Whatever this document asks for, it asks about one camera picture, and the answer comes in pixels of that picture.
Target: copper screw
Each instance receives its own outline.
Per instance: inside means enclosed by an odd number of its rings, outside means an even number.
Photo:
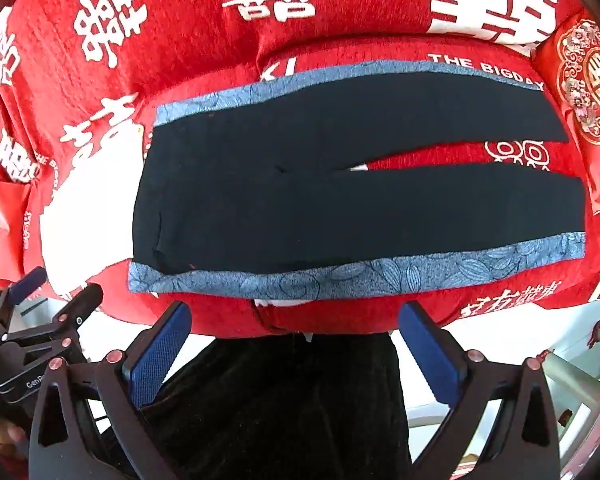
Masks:
[[[107,363],[119,363],[120,361],[122,361],[123,356],[124,354],[122,353],[122,350],[112,350],[107,354]]]
[[[481,363],[484,361],[484,354],[479,350],[469,350],[466,355],[474,363]]]
[[[58,368],[62,367],[63,364],[64,359],[62,359],[61,357],[54,357],[53,359],[51,359],[51,361],[49,361],[49,368],[51,368],[52,370],[58,370]]]
[[[535,357],[530,357],[529,359],[527,359],[526,365],[535,372],[542,368],[540,361],[538,361],[538,359],[536,359]]]

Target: blue patterned trim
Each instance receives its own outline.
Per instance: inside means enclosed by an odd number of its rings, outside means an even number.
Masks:
[[[538,86],[521,83],[504,76],[489,74],[476,68],[466,68],[446,63],[432,61],[398,61],[378,60],[365,61],[351,65],[330,66],[307,70],[290,76],[284,76],[273,81],[253,83],[250,85],[212,92],[184,101],[161,105],[157,109],[155,126],[170,123],[182,117],[226,108],[262,103],[275,97],[291,94],[302,88],[329,81],[338,81],[351,77],[387,73],[416,73],[438,72],[458,75],[473,75],[493,79],[500,83],[520,86],[529,90],[540,91]]]
[[[524,270],[583,258],[585,234],[560,235],[485,251],[383,258],[282,274],[192,270],[174,276],[129,265],[131,292],[197,292],[261,300],[344,300],[485,285]]]

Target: blue gripper pad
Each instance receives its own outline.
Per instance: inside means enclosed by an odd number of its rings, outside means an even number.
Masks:
[[[13,283],[8,288],[7,301],[11,306],[21,304],[39,286],[46,282],[46,270],[44,267],[36,267],[19,282]]]
[[[172,303],[156,324],[141,334],[142,348],[128,355],[128,394],[139,410],[154,401],[164,378],[191,332],[191,311],[185,303]]]
[[[466,376],[460,345],[451,334],[437,327],[417,302],[402,306],[398,326],[437,402],[453,409]]]

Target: red fabric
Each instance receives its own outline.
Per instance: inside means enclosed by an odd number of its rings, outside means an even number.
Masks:
[[[23,273],[22,224],[29,186],[0,181],[0,278],[17,281]]]
[[[543,44],[534,67],[547,81],[587,165],[595,212],[600,211],[600,30],[587,11],[567,20]]]
[[[11,473],[14,480],[27,480],[29,478],[29,463],[0,455],[0,462]]]
[[[78,34],[82,26],[88,25],[80,22],[84,15],[79,13],[89,4],[87,0],[16,1],[0,40],[0,135],[4,128],[10,139],[26,150],[32,163],[30,173],[35,174],[23,227],[23,272],[44,263],[39,218],[53,193],[62,187],[74,165],[101,150],[107,135],[112,135],[115,116],[110,114],[78,130],[72,129],[106,107],[102,101],[105,98],[129,96],[126,107],[132,108],[130,119],[144,126],[144,143],[148,147],[155,107],[159,104],[336,64],[375,59],[442,62],[474,67],[544,89],[544,80],[529,60],[507,47],[424,33],[439,32],[440,27],[455,23],[465,27],[462,32],[492,41],[522,38],[525,34],[535,41],[535,32],[528,35],[533,29],[525,21],[529,16],[545,17],[549,7],[555,8],[555,23],[559,24],[581,7],[577,0],[458,0],[458,6],[455,0],[310,0],[314,16],[282,21],[282,15],[276,14],[275,2],[267,0],[268,17],[245,21],[237,6],[222,6],[231,1],[133,0],[129,3],[136,15],[146,11],[146,19],[140,20],[135,30],[123,34],[122,44],[109,45],[115,57],[101,46],[98,60],[97,49],[93,59],[87,59],[82,49],[84,36]],[[118,5],[118,9],[116,0],[91,2],[106,16],[101,20],[103,30],[107,24],[113,26],[109,19],[120,11],[123,16],[118,27],[133,17],[128,7]],[[440,3],[452,8],[446,14],[433,10],[440,9]],[[484,17],[475,10],[482,4]],[[467,24],[467,9],[478,13],[475,27]],[[494,23],[502,24],[498,20],[506,20],[507,27],[496,27]],[[547,143],[544,148],[550,160],[538,160],[538,171],[546,162],[551,171],[584,174],[574,146]],[[490,152],[498,153],[497,146],[440,146],[371,166],[489,162],[494,160]],[[520,153],[519,160],[528,163],[527,155],[530,152]],[[23,173],[16,177],[28,179],[26,170],[18,171]],[[12,180],[13,175],[13,167],[7,175],[4,164],[0,164],[0,180]],[[436,321],[443,323],[460,315],[463,308],[469,315],[513,306],[527,286],[543,287],[536,294],[537,299],[545,292],[576,285],[584,273],[582,269],[596,267],[600,260],[600,232],[592,222],[587,218],[587,256],[583,261],[530,270],[487,287],[416,296]],[[126,290],[127,266],[128,262],[120,262],[85,280],[103,285],[105,312],[119,319],[150,324],[171,301],[183,300],[192,307],[195,332],[221,337],[258,336],[280,330],[388,330],[394,328],[396,309],[405,299],[325,301],[274,309],[255,308],[247,300],[197,294],[160,294],[155,298]],[[504,290],[519,294],[515,300],[503,298],[497,303],[496,298]],[[53,295],[48,285],[41,293]],[[526,298],[532,300],[531,296],[528,293]],[[480,308],[466,310],[478,298],[487,297],[491,303],[482,302]]]

